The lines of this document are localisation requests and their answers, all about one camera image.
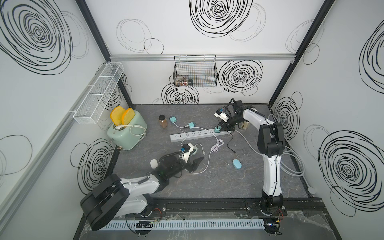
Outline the white power strip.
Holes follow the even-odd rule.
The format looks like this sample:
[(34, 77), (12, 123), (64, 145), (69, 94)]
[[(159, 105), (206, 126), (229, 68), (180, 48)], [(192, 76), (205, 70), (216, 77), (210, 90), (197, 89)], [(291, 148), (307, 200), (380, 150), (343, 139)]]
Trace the white power strip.
[(189, 132), (189, 133), (180, 133), (180, 134), (173, 134), (170, 135), (170, 140), (172, 143), (176, 142), (183, 142), (187, 140), (197, 140), (197, 139), (203, 139), (203, 138), (209, 138), (209, 137), (218, 137), (223, 135), (228, 135), (229, 132), (218, 132), (216, 133), (214, 129), (210, 130), (201, 130), (201, 131), (195, 131), (195, 132)]

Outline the yellow toast slice right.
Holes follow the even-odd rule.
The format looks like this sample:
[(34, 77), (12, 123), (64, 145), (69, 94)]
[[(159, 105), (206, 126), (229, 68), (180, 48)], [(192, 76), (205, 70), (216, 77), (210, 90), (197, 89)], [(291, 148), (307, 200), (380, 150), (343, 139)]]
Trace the yellow toast slice right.
[(131, 120), (135, 117), (136, 113), (132, 108), (128, 108), (122, 114), (121, 121), (122, 125), (128, 125)]

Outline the beige spice jar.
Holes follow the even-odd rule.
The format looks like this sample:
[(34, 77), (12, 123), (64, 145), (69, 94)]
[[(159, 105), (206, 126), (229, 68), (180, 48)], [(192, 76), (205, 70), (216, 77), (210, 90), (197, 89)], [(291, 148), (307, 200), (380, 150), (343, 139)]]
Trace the beige spice jar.
[(242, 129), (246, 130), (248, 128), (248, 126), (249, 126), (249, 122), (244, 121)]

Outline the mint green earbud case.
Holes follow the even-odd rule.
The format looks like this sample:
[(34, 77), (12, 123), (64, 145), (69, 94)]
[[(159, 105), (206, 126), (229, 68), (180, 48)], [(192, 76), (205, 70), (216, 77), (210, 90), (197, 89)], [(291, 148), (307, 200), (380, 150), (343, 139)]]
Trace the mint green earbud case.
[(193, 147), (193, 151), (192, 151), (192, 156), (196, 155), (198, 152), (198, 147), (197, 146), (194, 146)]

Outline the blue earbud case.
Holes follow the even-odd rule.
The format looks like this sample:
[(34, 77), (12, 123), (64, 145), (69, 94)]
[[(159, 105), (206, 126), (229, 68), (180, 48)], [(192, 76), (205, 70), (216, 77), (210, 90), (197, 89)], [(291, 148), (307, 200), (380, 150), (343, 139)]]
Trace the blue earbud case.
[(242, 168), (242, 163), (238, 159), (234, 159), (232, 163), (235, 169), (239, 170)]

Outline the brown spice jar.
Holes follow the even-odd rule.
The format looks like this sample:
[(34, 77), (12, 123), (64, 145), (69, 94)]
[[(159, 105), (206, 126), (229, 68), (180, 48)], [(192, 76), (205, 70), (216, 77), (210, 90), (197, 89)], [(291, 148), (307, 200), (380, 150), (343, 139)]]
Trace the brown spice jar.
[(165, 115), (159, 115), (159, 123), (163, 129), (168, 126), (167, 118), (165, 117)]

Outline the mint green toaster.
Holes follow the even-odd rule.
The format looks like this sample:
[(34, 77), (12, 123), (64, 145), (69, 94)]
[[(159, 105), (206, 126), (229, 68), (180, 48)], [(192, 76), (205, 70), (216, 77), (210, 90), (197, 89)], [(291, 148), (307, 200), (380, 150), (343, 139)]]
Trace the mint green toaster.
[(117, 130), (116, 126), (112, 125), (107, 131), (108, 137), (123, 150), (133, 149), (147, 134), (147, 123), (138, 111), (134, 111), (136, 115), (127, 127)]

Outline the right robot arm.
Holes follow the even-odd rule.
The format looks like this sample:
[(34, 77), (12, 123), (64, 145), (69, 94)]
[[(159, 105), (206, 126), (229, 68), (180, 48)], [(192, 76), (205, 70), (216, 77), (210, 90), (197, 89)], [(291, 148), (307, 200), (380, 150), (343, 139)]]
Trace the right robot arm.
[(221, 132), (234, 132), (241, 123), (250, 123), (258, 129), (257, 148), (264, 161), (264, 185), (260, 201), (260, 211), (271, 216), (283, 206), (284, 197), (280, 182), (280, 165), (286, 148), (282, 124), (267, 119), (251, 105), (231, 99), (223, 108), (217, 109), (214, 116), (219, 119)]

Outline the yellow toast slice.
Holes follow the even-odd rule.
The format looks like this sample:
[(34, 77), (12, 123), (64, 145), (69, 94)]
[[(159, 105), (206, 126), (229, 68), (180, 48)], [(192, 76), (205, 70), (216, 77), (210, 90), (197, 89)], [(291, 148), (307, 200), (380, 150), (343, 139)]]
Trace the yellow toast slice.
[(128, 125), (131, 120), (135, 117), (136, 113), (132, 108), (128, 108), (122, 114), (121, 121), (122, 125)]
[(121, 106), (114, 108), (110, 113), (110, 118), (115, 126), (122, 124), (122, 116), (125, 113), (125, 109)]

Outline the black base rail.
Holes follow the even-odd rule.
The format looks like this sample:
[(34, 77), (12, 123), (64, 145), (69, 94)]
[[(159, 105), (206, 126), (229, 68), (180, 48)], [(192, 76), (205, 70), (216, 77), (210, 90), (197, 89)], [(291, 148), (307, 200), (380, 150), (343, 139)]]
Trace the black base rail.
[(172, 213), (221, 213), (235, 212), (247, 217), (276, 218), (287, 216), (288, 212), (300, 210), (324, 210), (326, 207), (320, 198), (285, 198), (280, 207), (262, 210), (261, 198), (151, 198), (140, 200), (131, 210), (125, 210), (123, 203), (109, 203), (109, 200), (95, 200), (93, 197), (83, 198), (81, 208), (85, 218), (107, 214), (107, 219), (127, 216), (129, 218), (164, 218)]

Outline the yellow toast slice left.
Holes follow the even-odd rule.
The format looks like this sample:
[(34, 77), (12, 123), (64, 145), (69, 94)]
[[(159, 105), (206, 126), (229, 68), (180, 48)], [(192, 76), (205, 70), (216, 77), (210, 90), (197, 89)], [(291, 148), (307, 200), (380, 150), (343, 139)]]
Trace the yellow toast slice left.
[(115, 126), (122, 124), (122, 116), (125, 113), (125, 109), (121, 106), (114, 108), (110, 113), (110, 118)]

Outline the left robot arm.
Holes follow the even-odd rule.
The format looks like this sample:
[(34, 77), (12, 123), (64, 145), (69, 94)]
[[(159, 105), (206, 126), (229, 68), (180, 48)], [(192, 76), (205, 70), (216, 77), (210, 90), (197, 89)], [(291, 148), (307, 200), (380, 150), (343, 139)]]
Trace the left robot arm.
[(182, 171), (193, 173), (204, 157), (189, 160), (189, 154), (176, 152), (159, 160), (151, 160), (153, 170), (144, 177), (133, 179), (108, 176), (81, 201), (85, 219), (92, 231), (98, 231), (116, 217), (139, 214), (151, 215), (154, 208), (151, 194), (166, 188), (170, 179)]

